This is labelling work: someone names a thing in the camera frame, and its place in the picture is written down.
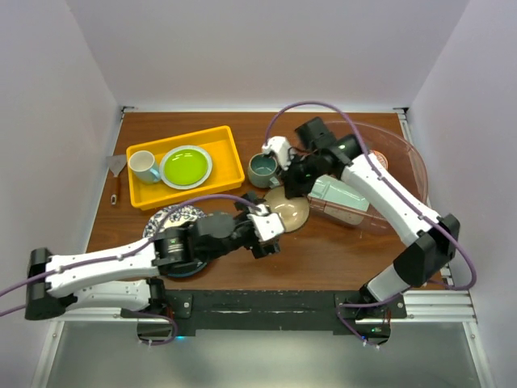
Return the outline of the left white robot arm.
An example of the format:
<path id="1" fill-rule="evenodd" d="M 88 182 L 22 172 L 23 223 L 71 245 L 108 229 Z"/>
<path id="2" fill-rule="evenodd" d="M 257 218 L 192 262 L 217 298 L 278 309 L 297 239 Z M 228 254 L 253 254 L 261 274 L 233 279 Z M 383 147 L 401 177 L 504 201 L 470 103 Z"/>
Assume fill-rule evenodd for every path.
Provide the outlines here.
<path id="1" fill-rule="evenodd" d="M 245 248 L 256 259 L 279 251 L 285 227 L 263 200 L 236 197 L 239 213 L 215 212 L 176 226 L 158 223 L 153 235 L 120 247 L 78 255 L 32 251 L 27 268 L 25 319 L 46 320 L 91 307 L 120 307 L 162 315 L 161 278 L 188 277 L 215 259 Z"/>

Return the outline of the red patterned black-rimmed bowl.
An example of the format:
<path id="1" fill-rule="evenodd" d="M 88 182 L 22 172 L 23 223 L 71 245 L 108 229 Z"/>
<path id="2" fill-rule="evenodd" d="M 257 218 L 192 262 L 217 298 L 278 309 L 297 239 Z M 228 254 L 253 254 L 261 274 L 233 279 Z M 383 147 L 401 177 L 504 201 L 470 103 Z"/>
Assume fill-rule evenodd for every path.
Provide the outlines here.
<path id="1" fill-rule="evenodd" d="M 376 156 L 377 160 L 379 161 L 380 165 L 385 169 L 389 169 L 389 162 L 388 159 L 379 151 L 372 150 L 372 153 Z"/>

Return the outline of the brown floral cream-inside bowl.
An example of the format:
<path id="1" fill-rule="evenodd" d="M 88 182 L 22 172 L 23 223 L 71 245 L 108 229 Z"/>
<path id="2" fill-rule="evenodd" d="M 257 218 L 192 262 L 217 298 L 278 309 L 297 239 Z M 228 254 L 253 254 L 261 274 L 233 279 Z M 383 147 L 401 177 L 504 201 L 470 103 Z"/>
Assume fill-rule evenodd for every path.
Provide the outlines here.
<path id="1" fill-rule="evenodd" d="M 309 219 L 309 201 L 303 196 L 288 199 L 283 186 L 272 188 L 263 199 L 270 210 L 280 216 L 286 233 L 299 230 Z"/>

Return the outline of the light-teal divided rectangular dish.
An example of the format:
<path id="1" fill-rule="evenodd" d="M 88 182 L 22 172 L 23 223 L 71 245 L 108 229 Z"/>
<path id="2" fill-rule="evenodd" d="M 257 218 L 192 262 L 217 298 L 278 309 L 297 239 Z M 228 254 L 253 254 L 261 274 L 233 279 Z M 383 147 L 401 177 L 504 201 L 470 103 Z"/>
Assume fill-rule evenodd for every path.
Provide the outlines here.
<path id="1" fill-rule="evenodd" d="M 308 199 L 313 209 L 349 226 L 358 226 L 364 220 L 369 207 L 369 202 L 363 195 L 328 175 L 316 180 Z"/>

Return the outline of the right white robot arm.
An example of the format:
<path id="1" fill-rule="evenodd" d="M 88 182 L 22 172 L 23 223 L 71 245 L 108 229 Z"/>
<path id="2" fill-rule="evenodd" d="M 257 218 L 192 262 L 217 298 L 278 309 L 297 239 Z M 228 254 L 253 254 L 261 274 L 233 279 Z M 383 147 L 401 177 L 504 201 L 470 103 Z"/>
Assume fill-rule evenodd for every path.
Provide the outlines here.
<path id="1" fill-rule="evenodd" d="M 316 180 L 334 175 L 361 194 L 389 222 L 405 250 L 386 269 L 364 284 L 351 302 L 371 318 L 389 307 L 389 299 L 427 283 L 457 251 L 459 221 L 441 216 L 398 183 L 369 151 L 359 132 L 337 138 L 316 117 L 296 129 L 306 155 L 300 156 L 283 137 L 270 139 L 282 168 L 285 195 L 306 196 Z"/>

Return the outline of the blue floral plate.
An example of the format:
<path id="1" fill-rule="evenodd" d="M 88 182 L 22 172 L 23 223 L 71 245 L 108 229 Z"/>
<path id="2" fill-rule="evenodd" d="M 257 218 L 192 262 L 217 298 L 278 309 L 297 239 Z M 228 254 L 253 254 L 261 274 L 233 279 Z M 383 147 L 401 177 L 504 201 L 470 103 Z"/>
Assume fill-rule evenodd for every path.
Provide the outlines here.
<path id="1" fill-rule="evenodd" d="M 183 206 L 179 210 L 174 210 L 174 205 L 166 206 L 150 217 L 145 224 L 142 237 L 152 237 L 159 226 L 162 226 L 160 231 L 163 231 L 169 227 L 180 226 L 186 222 L 195 221 L 206 216 L 207 214 L 202 209 L 193 205 Z"/>

